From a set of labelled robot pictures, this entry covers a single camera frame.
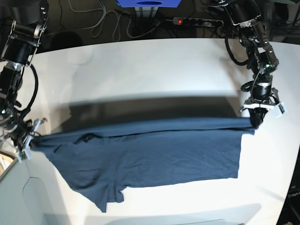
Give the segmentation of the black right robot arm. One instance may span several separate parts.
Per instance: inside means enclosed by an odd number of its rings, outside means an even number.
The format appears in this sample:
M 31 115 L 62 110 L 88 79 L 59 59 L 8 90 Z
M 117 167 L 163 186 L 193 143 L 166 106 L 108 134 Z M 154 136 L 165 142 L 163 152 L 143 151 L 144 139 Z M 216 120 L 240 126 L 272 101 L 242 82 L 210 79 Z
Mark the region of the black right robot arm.
M 24 121 L 38 92 L 38 76 L 32 60 L 46 30 L 49 3 L 46 0 L 2 0 L 13 18 L 10 34 L 0 59 L 6 63 L 0 73 L 0 128 L 1 140 L 10 138 L 18 151 L 22 151 L 34 137 L 33 124 Z M 30 67 L 35 87 L 28 105 L 21 110 L 17 94 L 23 83 L 25 67 Z

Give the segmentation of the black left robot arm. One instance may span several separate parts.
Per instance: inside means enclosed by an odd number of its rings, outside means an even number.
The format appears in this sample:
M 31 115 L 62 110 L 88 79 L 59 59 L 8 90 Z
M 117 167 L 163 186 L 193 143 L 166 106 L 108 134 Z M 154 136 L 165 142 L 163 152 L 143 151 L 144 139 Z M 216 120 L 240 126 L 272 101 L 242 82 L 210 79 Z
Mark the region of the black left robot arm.
M 229 29 L 225 35 L 225 46 L 232 61 L 239 66 L 246 66 L 253 72 L 253 79 L 241 86 L 241 91 L 250 93 L 242 109 L 247 109 L 253 127 L 259 127 L 264 116 L 279 100 L 275 98 L 272 87 L 273 72 L 279 61 L 263 24 L 259 21 L 261 11 L 253 0 L 223 0 L 219 3 L 224 7 L 233 26 L 238 28 L 238 40 L 245 48 L 248 59 L 237 61 L 229 47 Z

